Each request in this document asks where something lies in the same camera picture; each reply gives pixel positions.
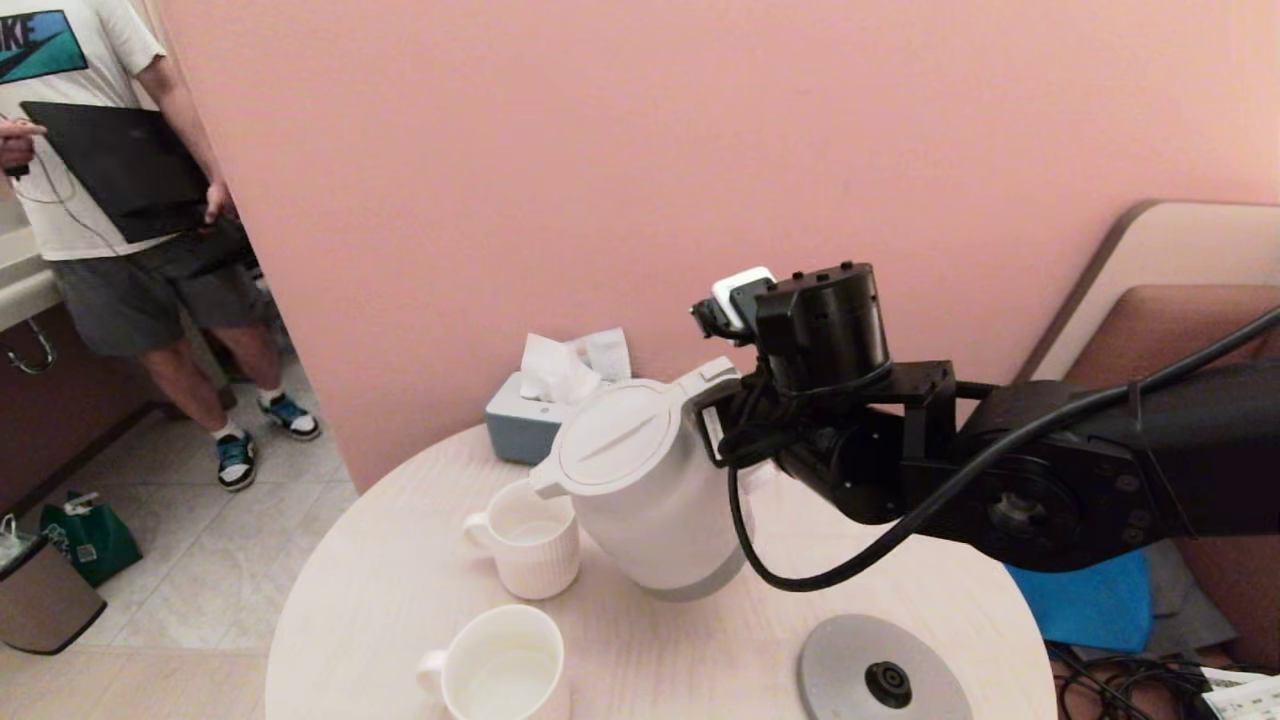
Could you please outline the white-shirted person's right hand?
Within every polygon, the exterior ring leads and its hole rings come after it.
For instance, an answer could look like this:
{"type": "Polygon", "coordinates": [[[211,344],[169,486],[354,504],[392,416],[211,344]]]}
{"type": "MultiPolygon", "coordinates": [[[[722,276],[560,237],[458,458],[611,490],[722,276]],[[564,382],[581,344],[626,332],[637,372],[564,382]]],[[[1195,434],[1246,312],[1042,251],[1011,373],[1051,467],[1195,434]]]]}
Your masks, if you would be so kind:
{"type": "Polygon", "coordinates": [[[1,120],[1,165],[6,176],[22,177],[29,173],[35,159],[35,140],[47,131],[27,120],[1,120]]]}

